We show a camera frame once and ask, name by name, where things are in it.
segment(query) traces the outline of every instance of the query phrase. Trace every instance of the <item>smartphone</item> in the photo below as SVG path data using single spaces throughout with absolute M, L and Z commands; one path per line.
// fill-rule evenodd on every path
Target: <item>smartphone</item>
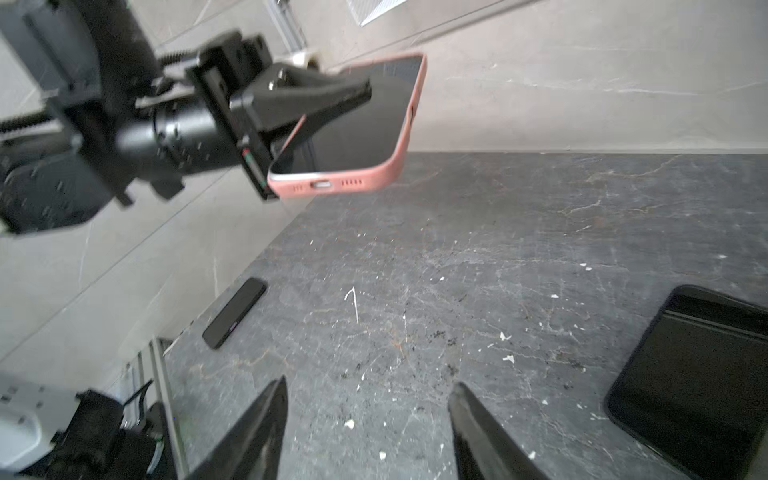
M 768 425 L 768 310 L 679 286 L 604 406 L 614 423 L 691 478 L 744 478 Z
M 283 145 L 285 154 L 278 155 L 267 175 L 280 197 L 378 190 L 402 172 L 426 56 L 396 55 L 351 65 L 339 74 L 370 78 L 371 99 L 287 151 L 305 119 L 299 121 Z
M 246 313 L 265 292 L 266 283 L 255 278 L 246 280 L 227 305 L 216 315 L 214 321 L 205 329 L 203 341 L 214 350 L 222 346 Z

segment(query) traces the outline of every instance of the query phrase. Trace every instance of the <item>black smartphone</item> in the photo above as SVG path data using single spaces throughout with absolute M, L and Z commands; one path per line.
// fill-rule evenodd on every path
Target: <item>black smartphone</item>
M 768 310 L 679 286 L 605 397 L 605 411 L 692 478 L 744 478 L 768 425 Z
M 255 278 L 246 280 L 203 332 L 205 343 L 211 349 L 219 348 L 264 292 L 266 292 L 266 283 Z

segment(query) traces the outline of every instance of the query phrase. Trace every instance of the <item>gray marble countertop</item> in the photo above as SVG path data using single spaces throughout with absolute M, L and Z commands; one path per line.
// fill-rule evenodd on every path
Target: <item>gray marble countertop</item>
M 281 478 L 456 478 L 458 380 L 553 479 L 684 478 L 601 402 L 676 285 L 768 303 L 766 161 L 410 154 L 316 198 L 167 354 L 190 467 L 285 375 Z M 249 276 L 269 291 L 209 350 Z

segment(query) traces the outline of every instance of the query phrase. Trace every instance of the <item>pink phone case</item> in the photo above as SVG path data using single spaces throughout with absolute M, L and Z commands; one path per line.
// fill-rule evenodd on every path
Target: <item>pink phone case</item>
M 419 68 L 419 75 L 416 78 L 415 87 L 413 89 L 413 95 L 409 103 L 408 110 L 406 112 L 406 121 L 402 126 L 400 132 L 400 138 L 397 140 L 395 146 L 395 153 L 385 162 L 376 165 L 371 168 L 362 168 L 359 170 L 347 170 L 343 172 L 333 172 L 324 174 L 312 179 L 302 180 L 274 180 L 272 174 L 267 178 L 267 183 L 270 188 L 282 198 L 291 197 L 308 197 L 312 195 L 332 195 L 332 194 L 344 194 L 347 192 L 366 192 L 371 190 L 378 190 L 391 184 L 397 180 L 402 172 L 403 162 L 406 158 L 406 151 L 408 150 L 408 143 L 411 140 L 411 126 L 413 126 L 413 118 L 416 115 L 416 110 L 419 106 L 419 99 L 422 96 L 422 87 L 424 86 L 424 78 L 427 72 L 427 57 L 422 53 L 405 53 L 400 55 L 393 55 L 387 58 L 377 58 L 373 61 L 365 61 L 353 65 L 347 65 L 345 68 L 364 67 L 382 61 L 398 60 L 400 58 L 408 57 L 422 57 L 422 64 Z M 293 133 L 288 137 L 288 142 L 293 139 L 293 135 L 301 128 L 305 118 L 299 120 L 296 124 L 296 128 L 293 129 Z M 330 182 L 330 187 L 315 188 L 312 185 L 317 182 Z

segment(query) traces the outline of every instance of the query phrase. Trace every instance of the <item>phone screen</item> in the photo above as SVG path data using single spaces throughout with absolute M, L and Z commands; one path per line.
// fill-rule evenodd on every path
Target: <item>phone screen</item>
M 395 152 L 422 67 L 421 55 L 350 68 L 341 74 L 370 78 L 371 99 L 329 122 L 270 168 L 280 175 L 371 168 Z
M 742 478 L 768 422 L 768 313 L 677 289 L 606 400 L 614 421 L 694 478 Z

